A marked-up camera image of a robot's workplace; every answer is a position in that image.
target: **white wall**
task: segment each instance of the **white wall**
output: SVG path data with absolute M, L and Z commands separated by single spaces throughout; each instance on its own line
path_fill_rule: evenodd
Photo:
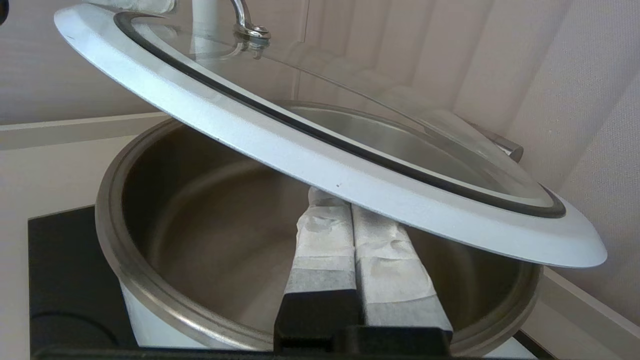
M 638 19 L 624 0 L 310 0 L 307 42 L 523 145 L 609 250 L 557 271 L 640 324 Z
M 82 59 L 53 24 L 80 0 L 12 0 L 0 26 L 0 124 L 155 111 Z

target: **lid handle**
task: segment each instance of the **lid handle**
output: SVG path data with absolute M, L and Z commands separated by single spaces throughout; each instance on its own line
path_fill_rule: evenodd
M 249 14 L 249 7 L 247 7 L 244 0 L 231 0 L 236 11 L 236 25 L 234 25 L 234 31 L 242 35 L 247 35 L 254 38 L 269 39 L 271 33 L 267 28 L 260 25 L 253 25 L 251 22 L 251 15 Z

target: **lid rim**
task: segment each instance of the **lid rim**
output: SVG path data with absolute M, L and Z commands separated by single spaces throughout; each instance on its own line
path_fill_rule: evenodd
M 152 42 L 144 38 L 135 30 L 135 28 L 131 24 L 131 20 L 137 17 L 156 17 L 156 16 L 149 16 L 144 13 L 120 12 L 120 13 L 114 14 L 113 20 L 116 26 L 118 27 L 118 29 L 120 29 L 120 31 L 122 31 L 123 34 L 128 36 L 132 41 L 136 42 L 140 47 L 148 51 L 150 54 L 152 54 L 156 58 L 162 60 L 163 62 L 167 63 L 169 66 L 175 68 L 176 70 L 182 72 L 183 74 L 189 76 L 190 78 L 198 81 L 199 83 L 206 85 L 209 88 L 212 88 L 263 115 L 266 115 L 269 118 L 276 120 L 281 124 L 285 124 L 291 128 L 294 128 L 300 131 L 301 133 L 309 135 L 322 142 L 328 143 L 342 151 L 358 156 L 359 158 L 370 161 L 388 170 L 397 172 L 411 179 L 420 181 L 430 186 L 434 186 L 441 190 L 445 190 L 447 192 L 460 195 L 470 200 L 482 202 L 483 204 L 487 204 L 499 209 L 505 209 L 508 211 L 513 211 L 515 213 L 520 213 L 520 214 L 530 215 L 530 216 L 540 217 L 540 218 L 562 218 L 566 214 L 566 208 L 564 204 L 552 192 L 550 192 L 548 189 L 546 189 L 542 185 L 540 186 L 552 199 L 553 205 L 551 205 L 550 207 L 542 207 L 542 206 L 534 206 L 530 204 L 522 204 L 520 202 L 515 202 L 515 201 L 495 197 L 487 193 L 479 192 L 477 190 L 449 182 L 446 179 L 441 179 L 437 176 L 427 174 L 415 168 L 408 167 L 402 163 L 398 163 L 392 159 L 388 159 L 384 156 L 380 156 L 379 154 L 375 154 L 371 151 L 368 151 L 367 149 L 363 149 L 362 147 L 346 142 L 340 138 L 336 138 L 320 129 L 316 129 L 312 126 L 299 122 L 296 119 L 287 116 L 286 114 L 280 113 L 279 111 L 273 108 L 270 108 L 269 106 L 261 104 L 251 99 L 250 97 L 244 94 L 241 94 L 225 86 L 224 84 L 221 84 L 213 80 L 208 76 L 201 74 L 199 71 L 192 69 L 188 65 L 175 59 L 173 56 L 167 54 L 166 52 L 164 52 L 162 49 L 155 46 Z
M 122 33 L 114 14 L 77 4 L 57 11 L 55 24 L 72 48 L 110 78 L 250 158 L 363 208 L 477 249 L 567 268 L 592 267 L 607 258 L 591 222 L 558 195 L 566 207 L 563 218 L 532 217 L 375 165 L 273 121 L 165 64 Z

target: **cooking pot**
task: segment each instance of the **cooking pot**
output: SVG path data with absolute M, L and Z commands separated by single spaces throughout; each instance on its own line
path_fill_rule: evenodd
M 123 149 L 96 220 L 139 343 L 270 350 L 307 191 L 175 120 Z M 454 355 L 483 355 L 518 330 L 541 265 L 408 234 L 454 327 Z

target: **glass lid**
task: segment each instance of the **glass lid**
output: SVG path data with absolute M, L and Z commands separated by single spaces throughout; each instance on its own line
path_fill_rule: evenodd
M 606 259 L 580 211 L 471 125 L 340 56 L 282 32 L 269 38 L 242 3 L 179 2 L 167 17 L 83 3 L 54 20 L 115 81 L 288 176 L 512 258 L 567 267 Z
M 492 206 L 563 216 L 562 203 L 491 141 L 411 89 L 304 43 L 197 20 L 176 26 L 141 14 L 115 17 L 172 67 L 343 151 Z

